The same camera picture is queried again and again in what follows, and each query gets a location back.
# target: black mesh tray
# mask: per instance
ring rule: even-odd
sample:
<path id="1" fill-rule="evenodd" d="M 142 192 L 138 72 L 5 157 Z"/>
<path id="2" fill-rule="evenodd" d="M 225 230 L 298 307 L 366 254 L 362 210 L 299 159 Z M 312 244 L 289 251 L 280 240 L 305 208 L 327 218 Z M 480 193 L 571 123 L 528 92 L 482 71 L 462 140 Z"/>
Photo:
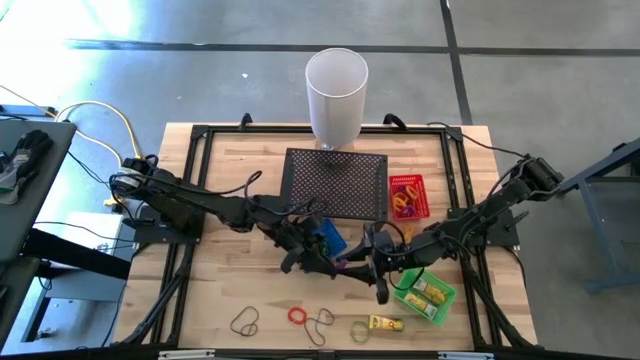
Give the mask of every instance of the black mesh tray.
<path id="1" fill-rule="evenodd" d="M 387 156 L 289 148 L 280 196 L 289 204 L 315 197 L 326 204 L 326 217 L 386 219 Z"/>

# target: green plastic basket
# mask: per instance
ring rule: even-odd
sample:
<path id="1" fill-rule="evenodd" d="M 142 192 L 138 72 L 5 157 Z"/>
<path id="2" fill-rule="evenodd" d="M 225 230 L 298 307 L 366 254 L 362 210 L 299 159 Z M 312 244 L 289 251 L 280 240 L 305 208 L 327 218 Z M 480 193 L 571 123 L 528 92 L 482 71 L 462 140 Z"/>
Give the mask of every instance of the green plastic basket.
<path id="1" fill-rule="evenodd" d="M 404 289 L 409 287 L 409 285 L 411 285 L 413 283 L 413 281 L 416 279 L 416 277 L 418 276 L 418 273 L 420 272 L 420 269 L 409 269 L 406 270 L 404 272 L 404 275 L 402 275 L 402 279 L 400 280 L 400 283 L 397 285 L 398 288 L 400 289 Z M 453 304 L 453 302 L 456 299 L 456 289 L 452 288 L 451 286 L 447 285 L 444 281 L 438 279 L 435 275 L 433 275 L 432 273 L 428 272 L 427 270 L 424 271 L 424 273 L 422 273 L 421 276 L 422 280 L 426 281 L 428 284 L 431 284 L 435 287 L 437 287 L 438 289 L 442 290 L 445 295 L 446 295 L 446 300 L 444 302 L 444 304 L 442 305 L 436 305 L 430 301 L 427 300 L 427 298 L 422 295 L 422 292 L 411 288 L 408 290 L 399 290 L 396 289 L 393 293 L 393 295 L 398 298 L 398 300 L 402 301 L 403 303 L 407 304 L 407 306 L 409 306 L 410 308 L 412 308 L 413 310 L 415 310 L 416 312 L 418 312 L 420 315 L 424 316 L 425 318 L 431 320 L 432 322 L 434 322 L 437 325 L 441 325 L 442 322 L 444 322 L 444 319 L 447 317 L 447 314 L 449 313 L 449 308 L 451 307 L 451 304 Z M 436 308 L 438 308 L 438 311 L 436 311 L 435 315 L 433 317 L 430 317 L 428 314 L 424 313 L 423 311 L 421 311 L 419 308 L 413 306 L 413 304 L 407 302 L 404 300 L 404 297 L 407 295 L 408 292 L 411 292 L 413 294 L 419 295 L 421 296 L 424 300 L 427 300 L 427 302 L 433 306 L 435 306 Z"/>

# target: white plastic cup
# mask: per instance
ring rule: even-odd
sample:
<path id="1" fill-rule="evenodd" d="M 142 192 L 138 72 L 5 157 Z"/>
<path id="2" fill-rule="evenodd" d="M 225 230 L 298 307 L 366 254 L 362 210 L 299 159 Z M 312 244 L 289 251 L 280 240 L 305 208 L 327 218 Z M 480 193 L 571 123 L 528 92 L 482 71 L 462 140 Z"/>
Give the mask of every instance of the white plastic cup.
<path id="1" fill-rule="evenodd" d="M 355 140 L 362 127 L 369 67 L 348 49 L 326 49 L 307 63 L 307 97 L 313 134 L 324 149 Z"/>

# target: red plastic basket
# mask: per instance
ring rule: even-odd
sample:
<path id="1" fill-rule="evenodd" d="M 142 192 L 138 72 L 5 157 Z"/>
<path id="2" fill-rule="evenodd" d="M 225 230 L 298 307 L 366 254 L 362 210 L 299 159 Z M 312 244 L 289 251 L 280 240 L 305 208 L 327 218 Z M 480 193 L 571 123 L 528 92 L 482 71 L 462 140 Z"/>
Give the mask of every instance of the red plastic basket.
<path id="1" fill-rule="evenodd" d="M 416 189 L 416 192 L 418 193 L 416 200 L 412 204 L 415 209 L 414 215 L 403 214 L 401 211 L 397 211 L 393 206 L 394 195 L 399 192 L 404 192 L 407 185 Z M 391 210 L 395 220 L 415 220 L 429 217 L 429 203 L 427 202 L 427 192 L 424 190 L 422 175 L 389 176 L 389 193 L 391 196 Z"/>

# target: wooden table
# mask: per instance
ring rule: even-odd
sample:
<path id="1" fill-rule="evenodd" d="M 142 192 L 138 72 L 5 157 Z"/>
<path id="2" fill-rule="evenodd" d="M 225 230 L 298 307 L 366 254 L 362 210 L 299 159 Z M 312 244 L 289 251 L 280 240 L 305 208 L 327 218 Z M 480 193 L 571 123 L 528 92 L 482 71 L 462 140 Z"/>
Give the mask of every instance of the wooden table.
<path id="1" fill-rule="evenodd" d="M 183 173 L 192 125 L 167 124 L 159 154 L 160 166 L 176 175 Z M 463 131 L 482 143 L 491 144 L 486 126 L 466 126 Z M 480 201 L 498 179 L 495 158 L 490 150 L 469 141 L 465 141 L 465 145 L 473 190 L 476 201 Z M 250 192 L 277 195 L 282 179 L 284 154 L 288 147 L 317 148 L 318 144 L 311 134 L 216 134 L 206 188 L 212 191 L 233 188 L 244 183 L 254 171 L 262 170 L 262 177 L 251 185 Z M 431 217 L 414 222 L 416 229 L 445 219 L 450 202 L 442 149 L 437 136 L 361 135 L 345 150 L 388 155 L 389 175 L 423 175 Z M 196 164 L 200 163 L 201 152 L 202 149 L 199 149 Z M 453 144 L 451 153 L 454 157 L 454 171 L 458 176 L 456 182 L 461 184 Z M 196 165 L 192 179 L 194 183 L 198 173 Z M 464 206 L 461 187 L 458 187 L 458 191 L 458 197 Z M 360 241 L 362 221 L 336 220 L 335 223 L 349 247 Z M 156 300 L 166 251 L 167 246 L 152 245 L 134 259 L 118 316 L 114 338 L 116 341 L 131 333 Z M 335 314 L 333 325 L 321 326 L 321 331 L 326 336 L 324 348 L 473 348 L 460 264 L 455 261 L 439 260 L 428 268 L 458 292 L 448 318 L 443 325 L 436 326 L 393 297 L 388 304 L 378 305 L 375 288 L 357 280 L 347 277 L 331 280 L 322 274 L 304 274 L 301 271 L 285 275 L 279 270 L 284 256 L 283 250 L 275 248 L 273 242 L 266 239 L 260 231 L 239 234 L 222 226 L 214 216 L 208 215 L 191 271 L 180 347 L 315 348 L 304 329 L 287 320 L 289 308 L 302 306 L 310 315 L 316 315 L 323 307 Z M 512 254 L 502 248 L 488 249 L 487 263 L 496 301 L 522 335 L 535 343 L 533 322 L 518 263 Z M 399 278 L 400 275 L 394 274 L 396 281 Z M 489 341 L 486 311 L 477 296 L 476 301 L 483 335 Z M 253 337 L 242 337 L 231 332 L 229 324 L 248 305 L 255 306 L 260 312 L 260 330 Z M 168 309 L 167 314 L 170 315 L 165 319 L 165 336 L 170 328 L 173 303 Z M 356 320 L 366 321 L 369 314 L 402 318 L 405 331 L 374 332 L 368 343 L 355 344 L 349 336 L 350 326 Z"/>

